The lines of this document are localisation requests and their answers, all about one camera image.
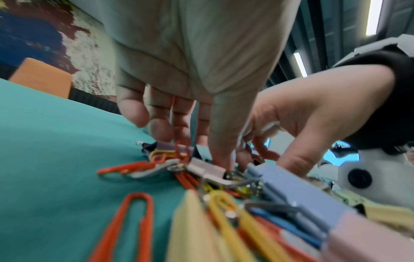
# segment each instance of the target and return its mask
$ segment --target ceiling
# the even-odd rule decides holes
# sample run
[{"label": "ceiling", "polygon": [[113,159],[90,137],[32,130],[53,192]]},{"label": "ceiling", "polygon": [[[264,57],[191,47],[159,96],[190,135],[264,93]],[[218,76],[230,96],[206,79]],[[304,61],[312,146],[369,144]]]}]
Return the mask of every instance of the ceiling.
[{"label": "ceiling", "polygon": [[302,0],[285,50],[267,87],[332,67],[356,47],[403,33],[414,35],[414,0],[383,0],[377,34],[365,36],[370,0]]}]

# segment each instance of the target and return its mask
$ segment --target peeling paint wall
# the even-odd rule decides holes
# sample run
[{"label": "peeling paint wall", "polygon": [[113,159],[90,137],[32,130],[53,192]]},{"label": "peeling paint wall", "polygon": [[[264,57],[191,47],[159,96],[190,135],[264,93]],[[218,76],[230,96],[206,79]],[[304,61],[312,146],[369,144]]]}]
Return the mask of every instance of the peeling paint wall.
[{"label": "peeling paint wall", "polygon": [[103,25],[65,0],[0,0],[0,63],[26,57],[73,75],[73,86],[115,95],[114,53]]}]

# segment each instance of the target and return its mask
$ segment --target ceiling light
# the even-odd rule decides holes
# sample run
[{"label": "ceiling light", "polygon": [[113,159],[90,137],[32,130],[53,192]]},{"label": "ceiling light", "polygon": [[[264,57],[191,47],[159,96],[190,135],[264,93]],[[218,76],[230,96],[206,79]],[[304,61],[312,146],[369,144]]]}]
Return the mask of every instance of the ceiling light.
[{"label": "ceiling light", "polygon": [[302,77],[307,77],[305,66],[303,65],[301,54],[298,52],[294,53],[293,56],[296,59],[296,63],[298,63],[299,70],[301,71]]},{"label": "ceiling light", "polygon": [[368,12],[366,36],[375,35],[378,28],[378,21],[380,20],[381,7],[383,0],[371,0],[370,10]]}]

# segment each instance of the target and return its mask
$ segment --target orange chair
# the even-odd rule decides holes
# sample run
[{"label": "orange chair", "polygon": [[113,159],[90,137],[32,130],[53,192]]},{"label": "orange chair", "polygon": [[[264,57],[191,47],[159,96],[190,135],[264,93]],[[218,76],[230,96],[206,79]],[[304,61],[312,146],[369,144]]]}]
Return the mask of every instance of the orange chair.
[{"label": "orange chair", "polygon": [[62,98],[69,97],[72,75],[33,58],[26,58],[10,82]]}]

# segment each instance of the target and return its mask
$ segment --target table surface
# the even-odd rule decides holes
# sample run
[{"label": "table surface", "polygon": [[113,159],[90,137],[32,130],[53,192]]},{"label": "table surface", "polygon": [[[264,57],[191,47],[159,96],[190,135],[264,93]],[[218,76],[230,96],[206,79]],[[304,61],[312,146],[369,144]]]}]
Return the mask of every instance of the table surface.
[{"label": "table surface", "polygon": [[[0,79],[0,261],[86,261],[123,198],[154,198],[153,261],[163,261],[175,178],[98,178],[96,170],[143,160],[135,142],[153,142],[120,115]],[[134,260],[145,203],[134,202],[114,261]]]}]

